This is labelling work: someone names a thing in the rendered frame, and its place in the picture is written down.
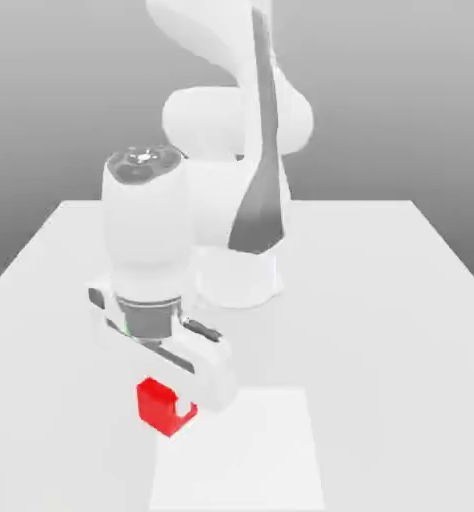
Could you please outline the small red cube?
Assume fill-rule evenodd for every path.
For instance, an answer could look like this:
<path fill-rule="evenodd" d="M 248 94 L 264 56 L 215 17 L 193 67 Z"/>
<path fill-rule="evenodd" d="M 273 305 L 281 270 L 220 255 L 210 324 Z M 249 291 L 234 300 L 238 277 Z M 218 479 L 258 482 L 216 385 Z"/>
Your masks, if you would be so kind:
<path fill-rule="evenodd" d="M 175 402 L 179 396 L 151 377 L 145 378 L 136 386 L 136 393 L 140 419 L 166 437 L 176 434 L 198 413 L 197 405 L 191 402 L 190 413 L 177 416 Z"/>

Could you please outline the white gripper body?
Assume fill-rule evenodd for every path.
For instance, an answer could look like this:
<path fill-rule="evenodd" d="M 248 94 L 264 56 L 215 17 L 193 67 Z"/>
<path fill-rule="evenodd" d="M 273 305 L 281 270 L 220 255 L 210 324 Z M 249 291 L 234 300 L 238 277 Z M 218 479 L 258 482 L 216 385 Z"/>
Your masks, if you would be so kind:
<path fill-rule="evenodd" d="M 237 396 L 237 380 L 227 340 L 218 342 L 173 322 L 173 336 L 161 343 L 135 340 L 110 326 L 100 309 L 91 311 L 95 343 L 138 377 L 151 377 L 185 401 L 221 412 Z"/>

